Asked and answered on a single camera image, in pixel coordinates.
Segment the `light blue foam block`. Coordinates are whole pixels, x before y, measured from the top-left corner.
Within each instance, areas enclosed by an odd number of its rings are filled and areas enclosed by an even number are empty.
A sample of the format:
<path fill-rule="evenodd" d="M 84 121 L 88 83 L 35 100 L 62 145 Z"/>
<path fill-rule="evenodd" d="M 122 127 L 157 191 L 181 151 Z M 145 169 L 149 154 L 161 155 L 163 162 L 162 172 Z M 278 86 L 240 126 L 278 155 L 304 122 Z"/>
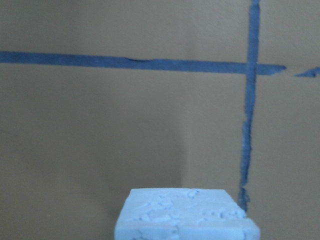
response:
<path fill-rule="evenodd" d="M 116 240 L 259 240 L 260 228 L 223 189 L 135 188 Z"/>

